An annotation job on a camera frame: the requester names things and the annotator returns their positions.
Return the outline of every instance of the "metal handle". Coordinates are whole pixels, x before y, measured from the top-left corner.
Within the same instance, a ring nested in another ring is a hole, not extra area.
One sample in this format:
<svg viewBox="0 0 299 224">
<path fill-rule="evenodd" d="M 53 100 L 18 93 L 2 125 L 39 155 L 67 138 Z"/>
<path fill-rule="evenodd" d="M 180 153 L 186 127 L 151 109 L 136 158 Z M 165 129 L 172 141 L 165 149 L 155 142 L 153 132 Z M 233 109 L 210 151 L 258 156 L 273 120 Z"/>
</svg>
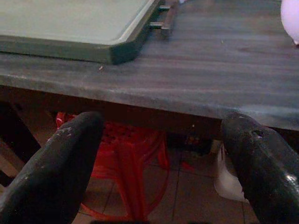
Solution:
<svg viewBox="0 0 299 224">
<path fill-rule="evenodd" d="M 178 2 L 174 2 L 171 6 L 160 6 L 160 11 L 168 11 L 164 22 L 151 22 L 151 29 L 160 29 L 164 39 L 168 39 L 172 33 L 174 18 L 178 10 Z"/>
<path fill-rule="evenodd" d="M 221 132 L 244 196 L 261 223 L 299 223 L 299 155 L 277 132 L 244 114 L 223 120 Z"/>
</svg>

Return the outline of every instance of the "tiled floor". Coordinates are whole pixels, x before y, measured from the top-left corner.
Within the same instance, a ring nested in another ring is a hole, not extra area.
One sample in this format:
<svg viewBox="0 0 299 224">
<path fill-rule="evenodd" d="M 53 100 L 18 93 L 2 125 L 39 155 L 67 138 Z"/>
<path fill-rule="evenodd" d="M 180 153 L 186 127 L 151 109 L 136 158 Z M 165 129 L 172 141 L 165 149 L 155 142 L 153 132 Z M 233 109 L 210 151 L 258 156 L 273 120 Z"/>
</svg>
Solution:
<svg viewBox="0 0 299 224">
<path fill-rule="evenodd" d="M 43 145 L 54 133 L 55 125 L 47 113 L 23 111 L 22 116 L 35 137 Z M 211 222 L 213 224 L 251 224 L 257 218 L 249 204 L 217 195 L 213 180 L 215 154 L 199 157 L 182 149 L 170 149 L 171 172 L 166 193 L 150 213 L 152 223 Z M 181 166 L 183 161 L 191 167 Z M 165 178 L 165 171 L 153 162 L 144 172 L 146 196 L 150 200 Z M 91 179 L 84 202 L 105 214 L 125 212 L 116 185 L 109 180 Z M 88 224 L 94 218 L 80 210 L 74 224 Z"/>
</svg>

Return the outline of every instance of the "floor tile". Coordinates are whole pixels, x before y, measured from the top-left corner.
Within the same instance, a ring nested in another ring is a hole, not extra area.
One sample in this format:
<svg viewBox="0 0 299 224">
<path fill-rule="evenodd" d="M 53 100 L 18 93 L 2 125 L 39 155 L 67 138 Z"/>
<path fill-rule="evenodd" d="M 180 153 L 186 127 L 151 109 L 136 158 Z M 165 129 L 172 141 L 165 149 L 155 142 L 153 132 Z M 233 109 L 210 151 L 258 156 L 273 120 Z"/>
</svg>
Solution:
<svg viewBox="0 0 299 224">
<path fill-rule="evenodd" d="M 83 199 L 84 205 L 103 213 L 113 185 L 111 180 L 91 178 Z M 80 212 L 87 214 L 83 208 L 80 208 Z"/>
<path fill-rule="evenodd" d="M 174 221 L 243 224 L 242 204 L 220 197 L 213 178 L 180 172 Z"/>
<path fill-rule="evenodd" d="M 158 204 L 158 206 L 149 214 L 148 218 L 152 224 L 154 223 L 170 223 L 172 220 L 172 214 L 175 204 L 175 195 L 177 190 L 178 171 L 170 171 L 168 186 L 165 194 Z M 151 179 L 145 181 L 147 186 L 151 186 Z"/>
<path fill-rule="evenodd" d="M 210 153 L 208 155 L 199 156 L 196 152 L 183 151 L 180 170 L 188 173 L 215 177 L 217 170 L 216 154 Z"/>
<path fill-rule="evenodd" d="M 180 164 L 180 160 L 181 160 L 181 152 L 182 150 L 179 148 L 169 148 L 167 150 L 168 152 L 168 157 L 169 157 L 169 162 L 170 162 L 170 168 L 172 170 L 178 170 L 179 169 L 179 164 Z M 158 159 L 155 158 L 151 165 L 156 165 L 158 166 Z"/>
<path fill-rule="evenodd" d="M 110 216 L 125 216 L 127 214 L 116 184 L 113 186 L 104 214 Z"/>
<path fill-rule="evenodd" d="M 143 173 L 143 181 L 147 202 L 151 202 L 157 195 L 157 192 L 161 189 L 161 186 L 165 181 L 165 177 L 166 171 L 158 166 L 148 166 L 145 169 Z M 152 223 L 159 223 L 159 220 L 162 220 L 163 222 L 171 221 L 176 194 L 177 177 L 177 171 L 170 171 L 166 192 L 159 205 L 149 214 L 149 220 Z M 126 214 L 121 196 L 119 195 L 116 186 L 114 187 L 105 208 L 105 214 L 115 216 L 122 216 Z"/>
<path fill-rule="evenodd" d="M 252 207 L 248 203 L 243 203 L 245 224 L 257 224 L 259 223 Z"/>
<path fill-rule="evenodd" d="M 90 224 L 95 218 L 85 214 L 78 213 L 72 224 Z"/>
</svg>

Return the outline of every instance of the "red stool leg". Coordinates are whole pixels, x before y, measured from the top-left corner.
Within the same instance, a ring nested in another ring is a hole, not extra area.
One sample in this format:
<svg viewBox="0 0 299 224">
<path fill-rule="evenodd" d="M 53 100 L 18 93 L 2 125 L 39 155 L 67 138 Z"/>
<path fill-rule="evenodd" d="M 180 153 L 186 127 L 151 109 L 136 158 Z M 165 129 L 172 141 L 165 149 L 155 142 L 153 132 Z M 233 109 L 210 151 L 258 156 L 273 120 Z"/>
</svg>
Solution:
<svg viewBox="0 0 299 224">
<path fill-rule="evenodd" d="M 169 169 L 170 163 L 168 159 L 168 153 L 167 153 L 167 145 L 166 145 L 166 137 L 164 141 L 161 143 L 161 149 L 158 153 L 158 162 L 162 169 Z"/>
<path fill-rule="evenodd" d="M 117 183 L 128 217 L 133 221 L 147 221 L 142 165 L 136 164 L 134 155 L 128 154 L 126 150 L 118 150 L 118 152 L 121 179 Z"/>
<path fill-rule="evenodd" d="M 57 116 L 56 116 L 57 129 L 60 128 L 60 126 L 65 123 L 64 115 L 65 115 L 65 113 L 63 113 L 63 112 L 58 112 L 57 113 Z"/>
</svg>

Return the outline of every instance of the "red object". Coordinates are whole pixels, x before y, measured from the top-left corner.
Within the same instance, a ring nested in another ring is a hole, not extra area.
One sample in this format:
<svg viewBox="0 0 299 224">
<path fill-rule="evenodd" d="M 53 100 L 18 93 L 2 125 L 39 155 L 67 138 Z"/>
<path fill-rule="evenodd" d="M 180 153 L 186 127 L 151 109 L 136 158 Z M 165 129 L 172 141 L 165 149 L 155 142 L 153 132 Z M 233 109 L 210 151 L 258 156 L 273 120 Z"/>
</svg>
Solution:
<svg viewBox="0 0 299 224">
<path fill-rule="evenodd" d="M 59 112 L 57 127 L 74 117 Z M 158 157 L 160 166 L 167 170 L 167 176 L 156 198 L 146 204 L 142 172 L 155 157 Z M 127 215 L 108 216 L 87 205 L 81 205 L 90 215 L 100 220 L 147 221 L 147 215 L 159 204 L 165 193 L 169 170 L 165 132 L 106 122 L 92 177 L 115 180 Z"/>
<path fill-rule="evenodd" d="M 194 171 L 194 170 L 195 170 L 195 168 L 194 168 L 193 166 L 191 166 L 189 163 L 187 163 L 187 162 L 185 162 L 185 161 L 183 161 L 183 162 L 181 163 L 181 165 L 182 165 L 183 168 L 188 169 L 188 170 L 190 170 L 190 171 Z"/>
</svg>

